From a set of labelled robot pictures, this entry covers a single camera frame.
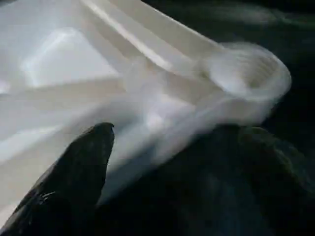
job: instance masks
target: white surface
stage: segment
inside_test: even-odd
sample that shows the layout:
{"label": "white surface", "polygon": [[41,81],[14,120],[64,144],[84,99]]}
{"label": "white surface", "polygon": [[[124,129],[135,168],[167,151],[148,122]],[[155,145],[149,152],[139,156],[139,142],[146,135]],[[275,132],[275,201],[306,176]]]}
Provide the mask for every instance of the white surface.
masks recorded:
{"label": "white surface", "polygon": [[[259,85],[264,99],[254,90],[236,96],[218,83],[229,82],[230,72],[202,76],[215,71],[205,69],[204,58],[231,56],[231,50],[140,0],[17,0],[2,6],[0,225],[66,146],[98,122],[115,125],[110,175],[152,144],[156,149],[147,158],[157,165],[220,122],[261,122],[289,88],[288,72],[279,67],[273,88]],[[215,63],[220,71],[227,68]],[[252,66],[241,69],[238,80],[245,82]]]}

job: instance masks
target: white plastic part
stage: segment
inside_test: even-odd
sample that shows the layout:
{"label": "white plastic part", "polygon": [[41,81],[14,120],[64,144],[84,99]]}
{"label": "white plastic part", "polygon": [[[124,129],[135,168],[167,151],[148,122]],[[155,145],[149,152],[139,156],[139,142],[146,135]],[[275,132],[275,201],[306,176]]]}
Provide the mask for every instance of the white plastic part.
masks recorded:
{"label": "white plastic part", "polygon": [[0,64],[0,226],[98,122],[116,133],[102,202],[195,133],[262,122],[290,87],[265,49],[220,45],[140,0],[3,5]]}

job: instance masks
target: white plastic object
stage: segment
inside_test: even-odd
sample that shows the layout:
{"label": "white plastic object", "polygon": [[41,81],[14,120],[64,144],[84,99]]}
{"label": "white plastic object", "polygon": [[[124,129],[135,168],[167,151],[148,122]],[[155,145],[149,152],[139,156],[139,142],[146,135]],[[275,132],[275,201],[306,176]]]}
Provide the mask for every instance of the white plastic object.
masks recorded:
{"label": "white plastic object", "polygon": [[262,122],[290,86],[270,52],[220,45],[140,0],[5,4],[0,63],[0,226],[98,122],[116,133],[101,203],[195,133]]}

